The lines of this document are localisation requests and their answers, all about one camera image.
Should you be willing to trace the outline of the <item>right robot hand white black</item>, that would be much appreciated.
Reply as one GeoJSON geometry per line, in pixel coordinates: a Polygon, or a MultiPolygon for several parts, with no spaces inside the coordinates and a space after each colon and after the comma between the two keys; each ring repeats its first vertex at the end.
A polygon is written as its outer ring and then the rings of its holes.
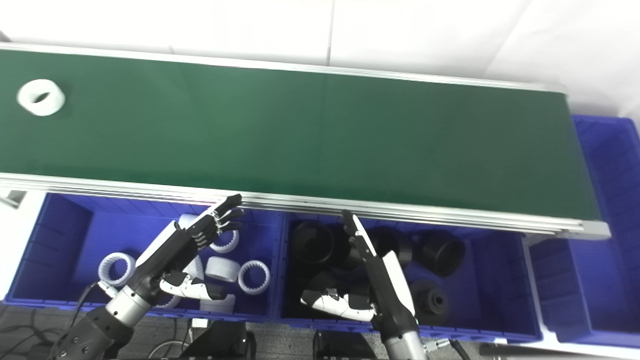
{"type": "Polygon", "coordinates": [[[403,269],[394,251],[381,255],[359,217],[342,210],[342,223],[349,242],[365,267],[373,292],[368,298],[333,288],[306,289],[300,302],[320,312],[349,319],[368,321],[387,342],[419,342],[419,325],[415,317],[413,298],[403,269]]]}

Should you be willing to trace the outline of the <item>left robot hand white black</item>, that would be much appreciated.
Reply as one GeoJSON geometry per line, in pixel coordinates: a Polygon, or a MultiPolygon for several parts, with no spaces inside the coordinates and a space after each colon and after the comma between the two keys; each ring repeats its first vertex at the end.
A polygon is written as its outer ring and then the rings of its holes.
{"type": "Polygon", "coordinates": [[[187,227],[174,225],[169,237],[135,269],[118,296],[132,298],[151,308],[158,303],[164,279],[177,280],[176,287],[180,288],[188,275],[183,269],[199,251],[208,248],[221,234],[242,227],[238,221],[243,215],[242,203],[242,195],[233,194],[210,206],[187,227]]]}

